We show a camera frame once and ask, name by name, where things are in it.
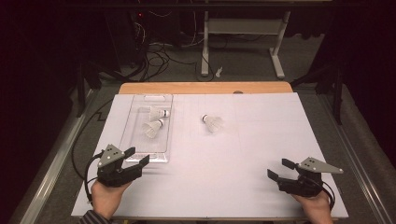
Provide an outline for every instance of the white shuttlecock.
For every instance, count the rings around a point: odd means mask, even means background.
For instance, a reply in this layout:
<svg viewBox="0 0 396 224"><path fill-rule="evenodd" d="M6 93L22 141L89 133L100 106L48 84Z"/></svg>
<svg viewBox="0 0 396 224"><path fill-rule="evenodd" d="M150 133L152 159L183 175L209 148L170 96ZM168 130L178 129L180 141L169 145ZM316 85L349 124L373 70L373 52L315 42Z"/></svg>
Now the white shuttlecock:
<svg viewBox="0 0 396 224"><path fill-rule="evenodd" d="M203 115L202 121L206 124L207 129L212 133L217 132L221 128L222 119L219 117Z"/></svg>
<svg viewBox="0 0 396 224"><path fill-rule="evenodd" d="M149 121L154 121L160 118L168 118L170 115L168 110L160 109L155 106L149 108Z"/></svg>
<svg viewBox="0 0 396 224"><path fill-rule="evenodd" d="M157 135L158 130L163 126L163 119L158 119L152 122L147 122L143 124L143 129L145 134L149 138L154 138Z"/></svg>

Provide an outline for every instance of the metal stand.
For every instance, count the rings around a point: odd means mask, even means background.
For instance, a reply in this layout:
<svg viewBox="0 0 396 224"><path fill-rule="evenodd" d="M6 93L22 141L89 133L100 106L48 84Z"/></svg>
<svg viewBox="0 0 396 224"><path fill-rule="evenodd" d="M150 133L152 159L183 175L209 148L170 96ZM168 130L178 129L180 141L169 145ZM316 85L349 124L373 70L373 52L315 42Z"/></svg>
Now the metal stand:
<svg viewBox="0 0 396 224"><path fill-rule="evenodd" d="M247 34L247 35L276 35L276 45L270 48L270 55L279 79L285 78L282 65L278 57L280 45L289 22L290 12L285 12L283 20L242 20L242 19L209 19L209 13L205 12L204 48L201 66L201 74L207 77L209 74L209 48L207 41L209 34Z"/></svg>

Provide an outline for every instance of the cable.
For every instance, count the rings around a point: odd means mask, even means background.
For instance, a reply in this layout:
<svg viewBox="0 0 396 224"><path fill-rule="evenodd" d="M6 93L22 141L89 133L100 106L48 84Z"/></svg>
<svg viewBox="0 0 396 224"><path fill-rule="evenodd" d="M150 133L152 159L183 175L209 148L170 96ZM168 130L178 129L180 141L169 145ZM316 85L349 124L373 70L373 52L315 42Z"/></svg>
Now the cable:
<svg viewBox="0 0 396 224"><path fill-rule="evenodd" d="M91 182L92 180L88 181L88 171L90 170L91 163L93 163L94 160L99 159L102 157L104 151L94 155L87 163L87 166L85 167L85 176L84 176L84 188L85 188L85 193L87 194L88 202L92 203L92 195L90 194L90 190L88 189L88 183Z"/></svg>
<svg viewBox="0 0 396 224"><path fill-rule="evenodd" d="M87 184L91 183L93 180L95 180L95 179L97 179L97 178L98 178L98 177L94 177L94 178L90 179L90 180L87 182Z"/></svg>
<svg viewBox="0 0 396 224"><path fill-rule="evenodd" d="M141 73L146 68L146 66L148 66L146 64L146 61L142 60L142 62L139 64L139 67L135 71L130 73L129 75L126 75L126 77L135 77L135 76L137 76L139 73Z"/></svg>
<svg viewBox="0 0 396 224"><path fill-rule="evenodd" d="M189 47L197 46L197 45L201 44L203 41L204 41L204 39L202 38L201 40L195 42L194 44L181 45L181 47L189 48ZM160 45L160 44L164 44L165 46L168 46L168 47L173 47L173 45L171 45L171 44L165 44L165 43L160 43L160 42L153 42L150 45L153 46L153 45Z"/></svg>
<svg viewBox="0 0 396 224"><path fill-rule="evenodd" d="M231 39L238 39L238 40L243 40L243 41L245 41L245 42L250 42L250 41L257 41L257 40L259 40L259 39L261 39L262 37L266 37L267 35L259 35L258 37L256 37L256 38L253 38L253 39L246 39L246 38L240 38L240 37L235 37L235 36L230 36L229 38L231 38Z"/></svg>
<svg viewBox="0 0 396 224"><path fill-rule="evenodd" d="M140 29L143 30L143 36L142 36L142 44L143 44L143 43L145 42L145 39L146 39L146 30L145 30L145 28L144 28L140 23L134 22L134 24L137 25L137 26L139 27L139 31L138 31L138 33L137 33L137 36L139 36Z"/></svg>
<svg viewBox="0 0 396 224"><path fill-rule="evenodd" d="M224 39L224 46L218 48L218 47L213 47L213 46L208 46L211 49L226 49L228 46L228 36L227 35L212 35L212 36L216 36L216 37L221 37Z"/></svg>
<svg viewBox="0 0 396 224"><path fill-rule="evenodd" d="M162 43L160 44L151 44L151 46L160 46L159 49L157 50L148 50L148 54L154 54L154 57L147 58L148 60L148 65L153 66L153 67L158 67L156 72L154 72L152 75L149 75L147 72L141 77L139 81L149 81L152 77L156 77L159 74L163 73L167 67L169 66L169 62L175 62L175 63L181 63L181 64L186 64L186 65L194 65L195 68L195 73L196 73L196 65L197 62L193 63L184 63L178 60L173 59L167 52L165 48L165 44ZM152 61L160 59L162 62L159 64L154 64Z"/></svg>
<svg viewBox="0 0 396 224"><path fill-rule="evenodd" d="M193 11L192 14L194 15L194 37L192 38L192 41L191 41L190 45L192 45L192 43L194 43L195 36L197 34L197 20L196 20L196 17L195 17L195 11Z"/></svg>
<svg viewBox="0 0 396 224"><path fill-rule="evenodd" d="M75 153L76 143L77 143L78 139L81 137L82 132L84 132L85 128L88 126L88 124L90 123L90 121L93 119L93 117L94 117L95 115L99 115L99 118L98 118L97 121L105 121L105 119L101 119L101 117L102 117L102 112L99 112L99 111L100 111L103 107L105 107L108 103L110 103L111 101L113 101L113 99L111 99L111 100L105 102L103 105L101 105L101 106L90 116L90 118L87 120L87 122L84 124L84 126L83 126L83 127L80 129L80 131L78 132L78 135L77 135L77 137L76 137L76 140L75 140L74 143L73 143L72 150L71 150L71 153L72 153L72 154L71 154L71 160L72 160L73 168L74 168L74 170L76 171L76 174L77 174L82 180L84 180L84 176L78 171L78 168L77 168L77 166L76 166L76 162L75 162L75 159L74 159L74 153Z"/></svg>
<svg viewBox="0 0 396 224"><path fill-rule="evenodd" d="M153 11L149 11L149 13L151 13L151 14L153 14L154 16L157 16L157 17L167 17L167 16L169 16L170 14L172 14L172 11L170 11L168 14L166 14L166 15L159 15L159 14L156 14L156 13L154 13Z"/></svg>
<svg viewBox="0 0 396 224"><path fill-rule="evenodd" d="M323 182L323 184L325 184L325 185L330 189L330 191L332 192L332 195L330 195L330 192L327 191L325 188L323 188L323 191L325 191L325 192L327 193L327 195L329 195L329 198L330 198L330 211L332 211L332 208L334 207L334 204L335 204L335 195L334 195L334 191L332 191L332 188L331 188L326 182L324 182L324 181L322 181L322 182Z"/></svg>
<svg viewBox="0 0 396 224"><path fill-rule="evenodd" d="M145 62L146 62L146 65L147 65L147 66L146 66L145 72L143 73L142 77L139 79L139 82L143 82L143 80L144 80L145 77L146 77L146 74L147 74L148 71L149 71L149 59L148 59L147 54L145 54L144 59L145 59Z"/></svg>
<svg viewBox="0 0 396 224"><path fill-rule="evenodd" d="M318 186L319 188L321 188L321 189L329 196L329 199L330 199L329 206L330 206L330 211L332 211L332 208L334 207L334 204L335 204L335 195L334 195L334 191L332 191L332 188L331 188L326 182L321 181L321 182L322 182L323 184L325 184L325 185L329 188L329 190L332 192L332 195L331 195L330 192L329 192L328 190L326 190L323 186L321 186L321 185L320 185L319 183L317 183L315 180L310 179L310 178L307 178L307 177L305 177L305 180L308 180L309 182L311 182L311 183L313 183L314 185Z"/></svg>

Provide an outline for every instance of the sleeve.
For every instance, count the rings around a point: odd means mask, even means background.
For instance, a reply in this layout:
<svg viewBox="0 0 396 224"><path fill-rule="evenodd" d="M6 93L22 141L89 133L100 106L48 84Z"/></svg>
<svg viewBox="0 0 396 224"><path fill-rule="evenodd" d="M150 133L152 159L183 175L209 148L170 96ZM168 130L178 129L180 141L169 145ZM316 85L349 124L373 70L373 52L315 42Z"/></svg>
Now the sleeve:
<svg viewBox="0 0 396 224"><path fill-rule="evenodd" d="M111 224L111 222L101 215L89 210L78 222L78 224Z"/></svg>

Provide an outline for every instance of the black wire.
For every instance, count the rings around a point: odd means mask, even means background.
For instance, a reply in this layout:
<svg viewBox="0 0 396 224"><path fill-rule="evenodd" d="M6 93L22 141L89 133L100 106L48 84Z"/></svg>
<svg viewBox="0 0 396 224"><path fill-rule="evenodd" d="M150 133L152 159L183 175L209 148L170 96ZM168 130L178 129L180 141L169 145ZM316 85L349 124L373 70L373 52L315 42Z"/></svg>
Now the black wire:
<svg viewBox="0 0 396 224"><path fill-rule="evenodd" d="M139 64L139 67L137 67L137 69L134 70L129 75L126 75L126 77L135 77L135 76L137 76L139 73L141 73L145 69L146 66L147 66L146 65L146 61L142 60L142 62Z"/></svg>
<svg viewBox="0 0 396 224"><path fill-rule="evenodd" d="M227 35L213 35L213 36L221 37L222 39L224 39L224 46L222 46L222 47L208 46L209 48L211 48L211 49L226 49L227 48L227 46L228 46L228 37L227 37Z"/></svg>
<svg viewBox="0 0 396 224"><path fill-rule="evenodd" d="M149 75L148 73L146 73L144 76L142 76L142 78L139 81L149 81L152 77L156 77L159 74L163 73L168 68L169 61L172 61L172 62L175 62L175 63L187 64L187 65L193 64L194 68L195 68L195 73L196 73L196 64L197 64L197 62L184 63L184 62L175 60L172 57L170 57L169 54L166 53L166 49L165 49L164 43L162 45L156 45L156 46L161 46L161 47L157 51L148 51L148 53L152 53L152 54L156 55L156 57L152 57L152 58L148 59L148 64L151 65L151 66L158 67L158 69L152 75ZM155 59L161 59L162 63L160 63L160 64L151 63L151 61L155 60Z"/></svg>
<svg viewBox="0 0 396 224"><path fill-rule="evenodd" d="M334 191L332 191L332 188L326 183L326 182L323 182L323 184L325 184L329 189L330 189L330 191L332 192L332 196L330 195L330 192L329 191L327 191L325 188L323 188L323 190L327 193L327 195L329 195L329 197L330 197L330 211L332 211L332 208L334 207L334 204L335 204L335 195L334 195Z"/></svg>
<svg viewBox="0 0 396 224"><path fill-rule="evenodd" d="M149 72L149 59L148 59L148 55L147 54L145 54L145 58L144 59L146 61L147 66L146 66L145 72L143 73L142 77L139 79L139 82L143 82L143 80L145 79L147 73Z"/></svg>
<svg viewBox="0 0 396 224"><path fill-rule="evenodd" d="M324 183L330 189L330 191L332 192L332 195L331 195L328 190L323 188L323 186L321 186L315 180L307 178L307 177L305 179L308 180L309 182L315 184L316 186L320 187L329 196L329 199L330 199L329 206L330 206L330 211L332 211L332 208L334 207L334 204L335 204L335 195L334 195L334 192L332 191L332 188L326 182L322 181L322 183Z"/></svg>
<svg viewBox="0 0 396 224"><path fill-rule="evenodd" d="M230 36L229 38L237 39L237 40L243 40L245 42L251 42L251 41L257 41L257 40L259 40L259 39L261 39L262 37L265 37L265 36L266 35L259 35L258 37L253 38L253 39L247 39L247 38L241 38L241 37L235 37L235 36Z"/></svg>
<svg viewBox="0 0 396 224"><path fill-rule="evenodd" d="M164 43L162 43L162 44L159 44L159 43L153 43L153 44L150 44L150 46L151 46L151 47L154 47L154 46L159 46L159 47L160 47L160 49L157 49L157 50L155 50L154 52L161 52L161 51L164 49L164 46L165 46L165 44L164 44Z"/></svg>
<svg viewBox="0 0 396 224"><path fill-rule="evenodd" d="M113 101L113 99L105 102L103 105L101 105L91 116L90 118L87 120L87 122L84 124L84 126L80 129L80 131L78 132L78 135L76 136L76 140L73 143L72 146L72 155L71 155L71 160L72 160L72 164L73 164L73 168L76 171L76 174L82 179L84 180L84 176L78 171L78 168L76 166L76 162L74 160L74 153L75 153L75 148L76 148L76 143L78 141L78 139L80 138L82 132L84 132L85 128L88 126L88 124L90 123L90 121L93 119L93 117L95 115L99 115L98 121L104 121L105 119L101 119L102 117L102 112L99 112L103 107L105 107L108 103L110 103L111 101Z"/></svg>
<svg viewBox="0 0 396 224"><path fill-rule="evenodd" d="M97 178L98 178L98 177L94 177L94 178L90 179L90 180L87 182L87 184L91 183L91 181L93 181L93 180L95 180L95 179L97 179Z"/></svg>
<svg viewBox="0 0 396 224"><path fill-rule="evenodd" d="M215 73L213 72L213 69L212 69L212 67L210 66L210 63L207 61L207 59L205 59L204 58L204 55L202 55L202 58L205 60L205 62L208 64L208 67L209 67L209 70L210 70L210 74L211 74L211 78L209 79L209 80L204 80L204 79L200 79L200 78L198 78L198 76L196 75L196 71L197 71L197 62L194 62L194 63L184 63L184 62L181 62L181 61L178 61L178 60L175 60L175 59L173 59L172 57L170 57L169 56L169 54L167 54L166 53L166 49L165 49L165 46L164 46L164 44L163 44L163 46L160 48L160 50L163 50L163 52L161 52L161 53L163 53L165 56L166 56L166 59L168 60L168 61L172 61L172 62L175 62L175 63L181 63L181 64L186 64L186 65L194 65L194 68L195 68L195 72L194 72L194 74L195 74L195 77L196 77L196 79L198 80L198 81L201 81L201 82L208 82L208 81L212 81L214 78L215 78ZM147 79L150 79L151 77L155 77L155 76L158 76L159 74L155 74L155 75L151 75L151 76L149 76L149 77L147 77L146 79L144 79L144 80L147 80Z"/></svg>
<svg viewBox="0 0 396 224"><path fill-rule="evenodd" d="M85 176L84 176L84 188L85 188L85 193L87 194L88 202L92 202L92 195L90 194L90 190L88 189L88 171L90 170L91 163L93 163L94 160L99 159L102 157L104 151L100 152L99 154L94 155L87 163L87 166L85 167Z"/></svg>

